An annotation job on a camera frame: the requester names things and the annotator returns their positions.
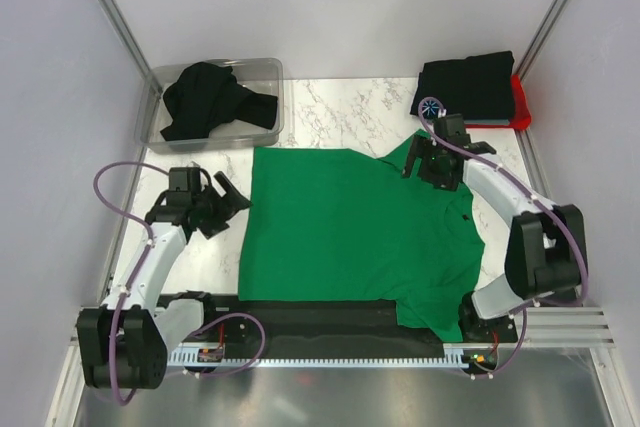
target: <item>white wall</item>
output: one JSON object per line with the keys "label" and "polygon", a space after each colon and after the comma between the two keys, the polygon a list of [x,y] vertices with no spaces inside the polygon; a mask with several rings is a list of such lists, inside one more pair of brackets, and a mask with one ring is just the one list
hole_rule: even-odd
{"label": "white wall", "polygon": [[552,0],[116,0],[152,67],[277,57],[292,78],[414,77],[425,61],[513,50]]}
{"label": "white wall", "polygon": [[[116,217],[94,172],[132,159],[140,76],[97,0],[0,0],[0,425],[44,424]],[[129,173],[105,179],[124,198]]]}
{"label": "white wall", "polygon": [[571,0],[525,81],[554,196],[585,214],[591,298],[640,395],[640,0]]}

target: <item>black cloth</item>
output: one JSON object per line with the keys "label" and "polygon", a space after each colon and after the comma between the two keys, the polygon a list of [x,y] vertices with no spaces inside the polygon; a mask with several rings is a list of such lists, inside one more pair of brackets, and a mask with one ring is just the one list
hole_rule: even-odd
{"label": "black cloth", "polygon": [[508,51],[427,62],[418,77],[411,114],[418,115],[422,99],[435,97],[447,113],[462,114],[465,120],[511,120],[516,108],[512,69],[513,54]]}
{"label": "black cloth", "polygon": [[184,69],[162,98],[173,119],[160,132],[166,141],[207,138],[235,119],[272,129],[278,112],[277,97],[257,94],[238,84],[231,67],[207,62]]}

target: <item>white marble table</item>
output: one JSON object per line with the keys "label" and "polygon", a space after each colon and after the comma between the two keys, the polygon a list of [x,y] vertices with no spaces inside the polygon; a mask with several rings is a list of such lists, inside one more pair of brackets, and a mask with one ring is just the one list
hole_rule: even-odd
{"label": "white marble table", "polygon": [[[416,79],[297,80],[285,82],[286,127],[280,147],[350,148],[379,157],[387,154],[412,135],[420,122],[409,115]],[[509,129],[471,129],[474,141],[489,142],[503,158],[506,167],[529,182],[515,133]],[[168,170],[196,162],[212,175],[222,170],[240,192],[250,197],[253,149],[212,151],[197,154],[158,155],[147,151],[145,162]],[[132,212],[143,217],[161,191],[167,178],[143,169]],[[238,264],[248,211],[231,221],[231,228],[205,240],[196,233],[176,261],[164,293],[184,290],[218,294],[237,293]],[[504,272],[509,231],[496,212],[474,194],[473,218],[485,242],[478,287]],[[131,261],[143,229],[128,222],[115,271],[119,279]]]}

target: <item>plastic storage bin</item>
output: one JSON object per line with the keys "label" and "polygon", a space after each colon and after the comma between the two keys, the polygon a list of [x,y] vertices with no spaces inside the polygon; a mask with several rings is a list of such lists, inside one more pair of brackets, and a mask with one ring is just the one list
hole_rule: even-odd
{"label": "plastic storage bin", "polygon": [[[136,139],[159,154],[199,152],[202,150],[231,149],[273,145],[284,127],[284,87],[282,64],[277,59],[208,60],[212,64],[231,66],[238,83],[261,94],[278,97],[278,113],[273,129],[264,129],[234,120],[211,131],[206,139],[167,142],[160,131],[171,123],[171,116],[162,95],[145,95],[140,104],[136,122]],[[153,73],[164,90],[173,84],[182,71],[192,64],[158,67]]]}

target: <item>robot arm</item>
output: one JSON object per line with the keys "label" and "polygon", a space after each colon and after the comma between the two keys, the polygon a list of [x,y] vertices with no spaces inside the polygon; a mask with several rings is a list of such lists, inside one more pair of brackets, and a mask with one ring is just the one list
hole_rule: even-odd
{"label": "robot arm", "polygon": [[[485,142],[471,142],[461,115],[435,119],[433,127],[439,138],[475,154],[476,158],[469,159],[416,135],[403,176],[411,175],[416,159],[420,158],[418,177],[444,190],[456,190],[459,183],[464,182],[487,200],[510,226],[505,273],[486,287],[465,295],[460,309],[461,324],[477,325],[502,317],[529,299],[580,285],[580,270],[567,240],[532,202],[530,195],[525,195],[491,167],[502,166],[495,150]],[[508,171],[507,174],[517,179]],[[538,194],[535,199],[567,226],[586,259],[580,210],[573,205],[558,206]]]}
{"label": "robot arm", "polygon": [[[207,178],[207,185],[201,184],[201,174]],[[171,169],[169,189],[145,216],[153,239],[141,243],[133,262],[100,307],[80,311],[76,328],[87,385],[96,388],[111,385],[109,329],[122,292],[127,297],[118,321],[115,358],[118,385],[122,388],[158,387],[169,353],[190,333],[213,320],[215,305],[208,294],[176,294],[160,313],[157,305],[169,271],[191,235],[199,230],[211,238],[227,229],[227,221],[238,211],[251,205],[222,172],[214,178],[225,191],[223,196],[212,185],[209,174],[199,167]],[[138,267],[147,244],[151,249]],[[134,273],[134,282],[126,289]]]}

